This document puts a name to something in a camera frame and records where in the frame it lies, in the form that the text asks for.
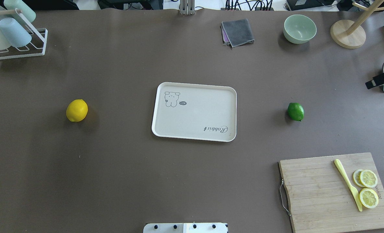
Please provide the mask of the green lime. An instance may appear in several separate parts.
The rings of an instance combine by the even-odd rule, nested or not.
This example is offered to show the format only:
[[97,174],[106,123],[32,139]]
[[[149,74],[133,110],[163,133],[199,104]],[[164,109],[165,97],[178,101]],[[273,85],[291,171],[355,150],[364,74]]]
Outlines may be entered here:
[[287,113],[289,117],[294,121],[302,121],[305,116],[303,106],[301,106],[301,104],[297,102],[289,103],[287,107]]

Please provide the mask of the yellow lemon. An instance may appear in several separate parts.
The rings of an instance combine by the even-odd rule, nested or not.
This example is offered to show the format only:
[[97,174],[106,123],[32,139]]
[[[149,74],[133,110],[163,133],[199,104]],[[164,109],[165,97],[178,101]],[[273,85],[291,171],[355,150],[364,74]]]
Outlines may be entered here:
[[82,121],[88,112],[87,103],[83,99],[75,99],[66,109],[66,117],[71,122]]

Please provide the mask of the cream rabbit tray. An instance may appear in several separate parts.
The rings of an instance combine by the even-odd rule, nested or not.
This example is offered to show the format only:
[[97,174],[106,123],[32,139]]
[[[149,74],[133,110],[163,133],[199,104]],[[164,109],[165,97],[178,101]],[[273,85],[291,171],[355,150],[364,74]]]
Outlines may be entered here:
[[152,132],[230,142],[237,133],[237,93],[228,86],[163,82],[157,87]]

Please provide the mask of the wooden mug tree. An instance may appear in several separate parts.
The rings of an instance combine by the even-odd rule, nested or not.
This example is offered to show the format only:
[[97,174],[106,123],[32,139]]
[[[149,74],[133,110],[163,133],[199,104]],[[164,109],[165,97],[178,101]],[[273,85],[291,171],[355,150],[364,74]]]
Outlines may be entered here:
[[363,10],[362,15],[356,22],[351,20],[339,20],[335,22],[330,29],[331,38],[340,46],[347,49],[357,49],[361,47],[366,40],[366,33],[361,24],[375,11],[384,10],[380,6],[383,0],[375,0],[369,7],[361,6],[353,2],[352,5]]

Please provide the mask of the yellow plastic knife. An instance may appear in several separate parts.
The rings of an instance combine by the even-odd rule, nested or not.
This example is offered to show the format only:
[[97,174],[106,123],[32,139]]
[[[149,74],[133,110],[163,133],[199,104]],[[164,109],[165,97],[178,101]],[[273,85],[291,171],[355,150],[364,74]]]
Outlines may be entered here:
[[358,211],[362,212],[363,211],[363,205],[359,199],[359,192],[356,189],[356,187],[354,187],[352,185],[352,183],[350,182],[349,177],[346,173],[346,170],[343,167],[342,162],[339,159],[335,159],[334,164],[335,164],[336,168],[338,169],[339,173],[341,174],[341,176],[343,177],[344,181],[346,182],[346,185],[347,185],[348,189],[350,190],[350,192],[351,192],[351,194],[355,200]]

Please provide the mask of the mint green bowl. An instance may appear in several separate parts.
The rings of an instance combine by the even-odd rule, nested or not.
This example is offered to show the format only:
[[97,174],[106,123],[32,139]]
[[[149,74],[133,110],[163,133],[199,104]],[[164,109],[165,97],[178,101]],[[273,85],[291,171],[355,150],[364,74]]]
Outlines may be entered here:
[[304,44],[315,37],[317,27],[305,15],[291,15],[284,21],[284,37],[293,44]]

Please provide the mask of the lemon slice far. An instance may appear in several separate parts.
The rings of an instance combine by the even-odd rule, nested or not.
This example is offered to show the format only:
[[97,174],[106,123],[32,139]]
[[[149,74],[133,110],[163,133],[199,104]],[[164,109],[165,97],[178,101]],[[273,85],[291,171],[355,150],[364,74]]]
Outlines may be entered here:
[[359,179],[362,185],[367,188],[374,188],[378,184],[377,175],[371,170],[362,170]]

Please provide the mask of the lemon slice near knife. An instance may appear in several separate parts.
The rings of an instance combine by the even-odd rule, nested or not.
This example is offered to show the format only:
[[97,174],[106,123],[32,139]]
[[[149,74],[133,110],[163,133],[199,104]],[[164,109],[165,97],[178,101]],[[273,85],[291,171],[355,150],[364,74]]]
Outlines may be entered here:
[[379,203],[377,193],[371,188],[363,188],[359,192],[359,200],[366,208],[375,208]]

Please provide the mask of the wooden cutting board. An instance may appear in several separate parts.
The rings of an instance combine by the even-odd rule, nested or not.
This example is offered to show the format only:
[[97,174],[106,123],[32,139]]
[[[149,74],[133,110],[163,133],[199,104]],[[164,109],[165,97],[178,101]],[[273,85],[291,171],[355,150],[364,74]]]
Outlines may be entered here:
[[384,228],[384,188],[375,188],[379,203],[359,211],[334,161],[339,159],[352,184],[357,169],[378,174],[371,153],[279,161],[294,233],[344,233]]

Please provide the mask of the grey folded cloth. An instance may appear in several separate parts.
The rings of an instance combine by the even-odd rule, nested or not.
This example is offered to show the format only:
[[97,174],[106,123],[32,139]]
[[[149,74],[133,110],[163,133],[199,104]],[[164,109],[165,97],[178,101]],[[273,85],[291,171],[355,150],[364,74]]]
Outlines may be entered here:
[[253,33],[247,18],[221,22],[223,44],[232,48],[254,42]]

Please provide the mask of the green plastic cup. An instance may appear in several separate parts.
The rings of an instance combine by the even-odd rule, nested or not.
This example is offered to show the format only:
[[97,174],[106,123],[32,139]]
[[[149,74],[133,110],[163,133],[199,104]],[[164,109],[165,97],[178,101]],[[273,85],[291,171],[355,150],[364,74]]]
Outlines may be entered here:
[[33,22],[36,13],[22,0],[4,0],[6,9],[19,9],[29,22]]

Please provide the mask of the light blue plastic cup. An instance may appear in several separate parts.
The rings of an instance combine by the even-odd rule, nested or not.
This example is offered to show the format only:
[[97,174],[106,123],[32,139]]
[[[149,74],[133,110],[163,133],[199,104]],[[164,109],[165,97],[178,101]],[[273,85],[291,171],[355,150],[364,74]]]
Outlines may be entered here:
[[26,46],[32,40],[32,36],[11,17],[1,19],[0,30],[9,43],[16,48]]

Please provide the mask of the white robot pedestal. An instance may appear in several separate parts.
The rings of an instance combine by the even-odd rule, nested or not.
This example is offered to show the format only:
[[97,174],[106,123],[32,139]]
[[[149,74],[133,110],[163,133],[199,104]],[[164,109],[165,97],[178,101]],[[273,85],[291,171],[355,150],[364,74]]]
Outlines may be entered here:
[[143,228],[143,233],[228,233],[227,223],[150,223]]

